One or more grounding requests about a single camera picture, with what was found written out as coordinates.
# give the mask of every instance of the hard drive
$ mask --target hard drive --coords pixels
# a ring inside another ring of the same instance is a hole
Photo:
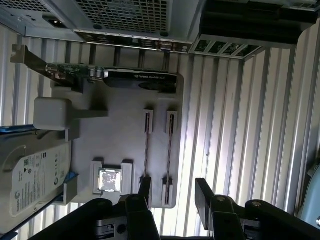
[[[71,143],[61,132],[0,135],[0,237],[17,229],[63,192]]]

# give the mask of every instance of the ventilation grille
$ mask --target ventilation grille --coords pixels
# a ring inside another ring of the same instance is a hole
[[[0,0],[0,6],[8,9],[45,12],[50,11],[37,0]]]
[[[96,29],[167,32],[166,0],[76,0]]]

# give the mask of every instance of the hard drive label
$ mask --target hard drive label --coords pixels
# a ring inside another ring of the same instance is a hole
[[[70,145],[66,143],[20,159],[12,174],[10,213],[13,217],[64,183],[69,158]]]

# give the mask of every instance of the corrugated metal wall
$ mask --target corrugated metal wall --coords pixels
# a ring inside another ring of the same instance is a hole
[[[319,149],[319,23],[293,49],[267,49],[246,63],[171,54],[169,70],[184,76],[177,206],[152,209],[162,235],[206,236],[194,203],[195,178],[240,205],[262,199],[294,213],[304,172]],[[0,125],[32,124],[33,101],[50,96],[47,79],[10,63],[11,45],[26,44],[47,62],[163,69],[162,52],[21,38],[0,27]],[[19,230],[27,239],[78,208],[51,206]]]

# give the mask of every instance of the metal bracket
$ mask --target metal bracket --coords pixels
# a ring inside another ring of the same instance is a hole
[[[18,46],[12,45],[11,63],[24,64],[29,69],[37,72],[38,74],[54,81],[58,85],[63,87],[73,87],[75,80],[73,77],[55,70],[52,72],[47,71],[47,63],[40,57],[29,51],[26,45]]]

